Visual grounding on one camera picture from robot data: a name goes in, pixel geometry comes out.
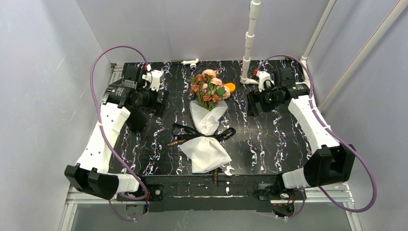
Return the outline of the white wrapping paper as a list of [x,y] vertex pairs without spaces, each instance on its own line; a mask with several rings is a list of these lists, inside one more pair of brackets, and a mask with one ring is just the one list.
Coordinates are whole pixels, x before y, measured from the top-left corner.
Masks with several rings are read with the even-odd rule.
[[207,173],[231,161],[220,141],[212,137],[227,109],[224,100],[210,111],[201,107],[198,100],[190,102],[192,120],[201,135],[181,144],[180,149],[191,160],[192,173]]

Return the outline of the black ribbon gold lettering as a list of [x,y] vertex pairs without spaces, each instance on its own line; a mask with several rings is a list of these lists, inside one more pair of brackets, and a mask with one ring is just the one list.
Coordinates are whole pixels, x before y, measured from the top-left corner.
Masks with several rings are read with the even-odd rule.
[[180,145],[184,142],[187,142],[198,137],[214,138],[217,141],[225,141],[230,139],[233,135],[235,135],[236,130],[234,128],[228,128],[221,132],[220,134],[204,135],[194,128],[173,123],[172,133],[173,137],[176,138],[176,140],[169,142],[167,146]]

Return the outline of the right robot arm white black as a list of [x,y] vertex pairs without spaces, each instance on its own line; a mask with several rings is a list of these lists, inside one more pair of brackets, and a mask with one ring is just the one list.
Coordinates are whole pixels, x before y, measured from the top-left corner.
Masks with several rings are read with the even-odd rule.
[[258,88],[247,94],[249,116],[270,112],[281,105],[301,126],[312,156],[296,170],[278,174],[273,184],[259,184],[255,195],[260,200],[271,200],[287,194],[295,196],[296,188],[317,187],[349,180],[355,156],[329,132],[330,127],[310,98],[310,88],[297,82],[290,68],[280,68],[271,74],[255,71]]

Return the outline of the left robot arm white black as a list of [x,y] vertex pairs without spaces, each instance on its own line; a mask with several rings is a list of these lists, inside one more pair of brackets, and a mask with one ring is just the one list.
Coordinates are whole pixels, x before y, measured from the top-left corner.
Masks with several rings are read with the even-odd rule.
[[132,174],[109,173],[109,163],[120,131],[143,130],[146,114],[162,117],[169,91],[159,92],[164,73],[150,67],[125,65],[121,78],[108,85],[99,106],[99,117],[82,155],[64,171],[71,185],[82,193],[105,200],[116,194],[137,192],[140,181]]

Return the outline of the pink orange flower bunch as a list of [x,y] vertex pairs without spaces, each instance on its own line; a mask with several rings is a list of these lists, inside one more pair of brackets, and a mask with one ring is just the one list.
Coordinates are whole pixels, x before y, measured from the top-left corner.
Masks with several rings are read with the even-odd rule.
[[206,69],[194,77],[189,77],[190,94],[195,95],[198,104],[211,111],[218,106],[222,100],[230,97],[229,89],[224,86],[218,76],[218,70]]

